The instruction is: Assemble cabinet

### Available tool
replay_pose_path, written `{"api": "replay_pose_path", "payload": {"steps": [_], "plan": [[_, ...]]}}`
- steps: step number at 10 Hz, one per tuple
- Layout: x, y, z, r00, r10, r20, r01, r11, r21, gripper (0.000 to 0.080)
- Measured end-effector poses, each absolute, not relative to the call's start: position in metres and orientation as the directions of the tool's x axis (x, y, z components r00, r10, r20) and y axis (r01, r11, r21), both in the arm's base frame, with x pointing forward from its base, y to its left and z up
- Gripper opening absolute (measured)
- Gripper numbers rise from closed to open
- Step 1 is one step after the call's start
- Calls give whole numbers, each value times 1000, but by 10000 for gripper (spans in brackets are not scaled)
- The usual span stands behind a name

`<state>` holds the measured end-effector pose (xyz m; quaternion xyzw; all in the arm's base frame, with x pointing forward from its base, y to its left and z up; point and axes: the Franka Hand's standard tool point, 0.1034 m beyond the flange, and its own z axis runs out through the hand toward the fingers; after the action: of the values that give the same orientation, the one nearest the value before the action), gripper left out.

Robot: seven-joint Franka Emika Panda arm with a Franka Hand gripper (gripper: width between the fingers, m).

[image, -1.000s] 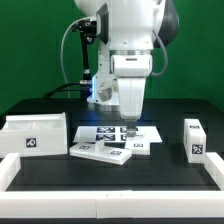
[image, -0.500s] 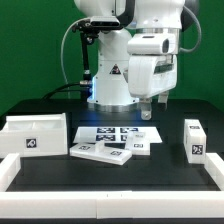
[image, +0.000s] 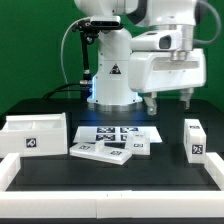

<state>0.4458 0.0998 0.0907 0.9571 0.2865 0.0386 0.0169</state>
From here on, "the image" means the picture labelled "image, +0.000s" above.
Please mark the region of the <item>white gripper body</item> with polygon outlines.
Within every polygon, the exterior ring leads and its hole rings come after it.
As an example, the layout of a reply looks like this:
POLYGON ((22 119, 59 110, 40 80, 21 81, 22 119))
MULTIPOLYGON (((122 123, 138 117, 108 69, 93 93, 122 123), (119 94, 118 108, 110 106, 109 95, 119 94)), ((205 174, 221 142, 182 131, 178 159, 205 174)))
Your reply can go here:
POLYGON ((134 52, 128 68, 129 87, 138 93, 195 88, 206 82, 202 49, 188 52, 184 60, 172 60, 170 52, 134 52))

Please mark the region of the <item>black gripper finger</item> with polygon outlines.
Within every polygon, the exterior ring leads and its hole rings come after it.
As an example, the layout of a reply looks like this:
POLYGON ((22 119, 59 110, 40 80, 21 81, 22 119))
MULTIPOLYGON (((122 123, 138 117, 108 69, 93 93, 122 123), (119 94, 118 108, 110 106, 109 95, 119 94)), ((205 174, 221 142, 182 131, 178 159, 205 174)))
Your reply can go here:
POLYGON ((180 100, 184 103, 184 107, 186 109, 189 109, 194 89, 193 88, 182 89, 180 93, 181 93, 180 100))
POLYGON ((147 106, 147 113, 151 116, 157 113, 157 102, 156 102, 156 93, 146 93, 143 96, 145 104, 147 106))

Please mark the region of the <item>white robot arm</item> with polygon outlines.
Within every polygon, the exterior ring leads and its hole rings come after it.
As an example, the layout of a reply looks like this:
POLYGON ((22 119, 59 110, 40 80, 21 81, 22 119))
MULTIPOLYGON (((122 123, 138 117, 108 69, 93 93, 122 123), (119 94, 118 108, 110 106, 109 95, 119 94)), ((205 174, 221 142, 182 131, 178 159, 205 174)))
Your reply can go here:
POLYGON ((128 110, 141 103, 157 113, 159 92, 178 90, 190 104, 194 89, 206 82, 203 45, 194 29, 210 11, 216 36, 220 15, 207 0, 74 0, 85 14, 76 25, 83 43, 98 42, 98 70, 87 97, 103 111, 128 110))

